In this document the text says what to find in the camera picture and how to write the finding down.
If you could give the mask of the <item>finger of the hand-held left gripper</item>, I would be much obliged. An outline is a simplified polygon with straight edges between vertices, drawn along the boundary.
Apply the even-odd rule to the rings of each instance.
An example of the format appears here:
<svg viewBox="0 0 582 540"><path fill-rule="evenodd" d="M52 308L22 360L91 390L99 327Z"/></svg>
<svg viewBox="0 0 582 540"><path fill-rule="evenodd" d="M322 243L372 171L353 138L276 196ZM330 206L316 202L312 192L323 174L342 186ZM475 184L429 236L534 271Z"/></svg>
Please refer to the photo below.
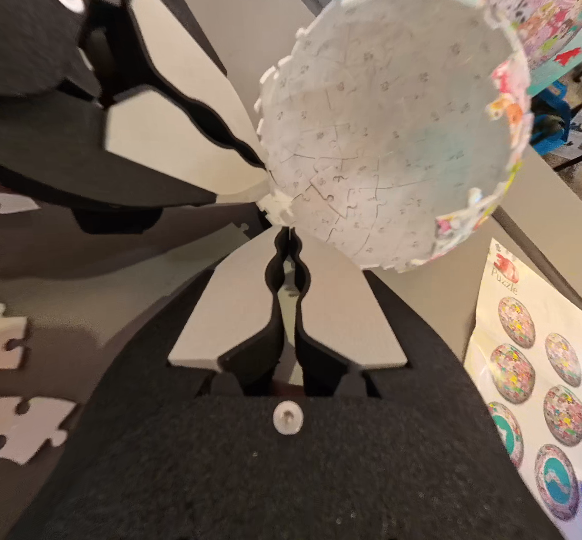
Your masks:
<svg viewBox="0 0 582 540"><path fill-rule="evenodd" d="M213 112L236 140L248 144L260 162L266 152L242 100L229 79L162 0L130 0L130 9L154 68L188 100Z"/></svg>
<svg viewBox="0 0 582 540"><path fill-rule="evenodd" d="M236 150L211 142L186 112L148 87L124 94L106 113L105 149L216 195L218 203L259 201L268 174Z"/></svg>

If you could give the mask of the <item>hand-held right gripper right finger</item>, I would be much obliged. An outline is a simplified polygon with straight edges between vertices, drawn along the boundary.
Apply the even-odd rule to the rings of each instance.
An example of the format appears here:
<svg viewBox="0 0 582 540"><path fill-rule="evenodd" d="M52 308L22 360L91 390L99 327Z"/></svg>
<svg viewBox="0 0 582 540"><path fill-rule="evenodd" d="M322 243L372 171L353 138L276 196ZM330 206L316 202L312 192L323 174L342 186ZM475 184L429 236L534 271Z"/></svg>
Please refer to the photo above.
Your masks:
<svg viewBox="0 0 582 540"><path fill-rule="evenodd" d="M292 229L299 291L295 354L308 396L333 396L355 373L403 368L407 356L363 271L343 252Z"/></svg>

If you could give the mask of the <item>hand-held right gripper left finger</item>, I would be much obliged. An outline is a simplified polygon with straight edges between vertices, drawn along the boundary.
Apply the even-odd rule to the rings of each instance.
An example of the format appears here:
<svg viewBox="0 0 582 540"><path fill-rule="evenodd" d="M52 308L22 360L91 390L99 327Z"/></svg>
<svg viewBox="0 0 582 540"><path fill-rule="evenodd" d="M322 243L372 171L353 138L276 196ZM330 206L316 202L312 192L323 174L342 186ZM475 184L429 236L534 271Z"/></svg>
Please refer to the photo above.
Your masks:
<svg viewBox="0 0 582 540"><path fill-rule="evenodd" d="M288 247L289 228L271 227L216 265L169 364L228 373L245 394L268 394L284 345L278 292Z"/></svg>

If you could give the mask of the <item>single white puzzle piece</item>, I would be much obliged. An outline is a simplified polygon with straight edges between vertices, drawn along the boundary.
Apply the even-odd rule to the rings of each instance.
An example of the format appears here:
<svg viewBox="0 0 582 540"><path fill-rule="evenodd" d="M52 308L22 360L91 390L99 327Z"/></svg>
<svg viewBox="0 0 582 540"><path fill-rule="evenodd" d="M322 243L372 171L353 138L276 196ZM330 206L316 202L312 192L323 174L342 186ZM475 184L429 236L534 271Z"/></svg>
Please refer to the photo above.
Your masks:
<svg viewBox="0 0 582 540"><path fill-rule="evenodd" d="M293 197L280 189L275 189L258 200L256 205L265 213L271 225L293 228L297 222L293 208L296 198L297 196Z"/></svg>

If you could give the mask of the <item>colourful puzzle ball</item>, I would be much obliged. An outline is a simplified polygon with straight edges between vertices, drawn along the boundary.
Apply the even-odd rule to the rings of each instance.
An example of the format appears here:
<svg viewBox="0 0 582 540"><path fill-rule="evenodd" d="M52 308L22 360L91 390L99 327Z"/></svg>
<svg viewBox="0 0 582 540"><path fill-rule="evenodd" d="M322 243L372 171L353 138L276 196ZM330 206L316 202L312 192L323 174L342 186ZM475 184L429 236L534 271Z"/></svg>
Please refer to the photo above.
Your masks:
<svg viewBox="0 0 582 540"><path fill-rule="evenodd" d="M332 0L260 79L271 191L361 269L421 266L500 205L532 133L529 85L486 0Z"/></svg>

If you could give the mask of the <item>white puzzle leaflet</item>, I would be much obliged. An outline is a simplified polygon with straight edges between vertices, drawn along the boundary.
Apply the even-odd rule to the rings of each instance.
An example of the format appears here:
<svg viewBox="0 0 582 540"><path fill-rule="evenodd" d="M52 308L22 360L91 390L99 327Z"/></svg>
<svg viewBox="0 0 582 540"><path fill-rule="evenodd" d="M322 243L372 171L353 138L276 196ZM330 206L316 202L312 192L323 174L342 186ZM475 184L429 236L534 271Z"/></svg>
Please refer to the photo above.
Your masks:
<svg viewBox="0 0 582 540"><path fill-rule="evenodd" d="M533 497L581 539L581 310L494 238L464 369Z"/></svg>

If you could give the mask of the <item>row of white puzzle pieces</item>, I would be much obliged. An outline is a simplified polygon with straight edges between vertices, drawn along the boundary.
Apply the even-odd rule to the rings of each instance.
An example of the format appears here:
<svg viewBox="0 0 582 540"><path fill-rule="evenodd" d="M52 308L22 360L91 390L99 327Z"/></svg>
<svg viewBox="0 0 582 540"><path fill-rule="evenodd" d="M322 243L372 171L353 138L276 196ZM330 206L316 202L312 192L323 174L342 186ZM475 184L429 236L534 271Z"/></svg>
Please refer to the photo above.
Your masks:
<svg viewBox="0 0 582 540"><path fill-rule="evenodd" d="M1 389L10 373L22 374L31 349L25 341L31 336L28 316L5 315L1 302ZM1 394L1 458L24 465L45 445L62 445L68 432L64 420L76 408L74 401L54 397L25 397Z"/></svg>

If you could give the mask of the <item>blue fabric bag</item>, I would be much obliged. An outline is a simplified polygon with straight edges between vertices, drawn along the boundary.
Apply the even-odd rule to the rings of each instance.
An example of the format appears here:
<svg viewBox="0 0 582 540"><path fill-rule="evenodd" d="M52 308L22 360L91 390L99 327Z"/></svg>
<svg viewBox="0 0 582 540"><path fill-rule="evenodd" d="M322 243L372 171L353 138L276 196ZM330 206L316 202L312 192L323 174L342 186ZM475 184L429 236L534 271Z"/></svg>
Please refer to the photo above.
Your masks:
<svg viewBox="0 0 582 540"><path fill-rule="evenodd" d="M556 80L532 99L534 123L530 145L541 157L569 140L572 112L565 100L566 93L567 86Z"/></svg>

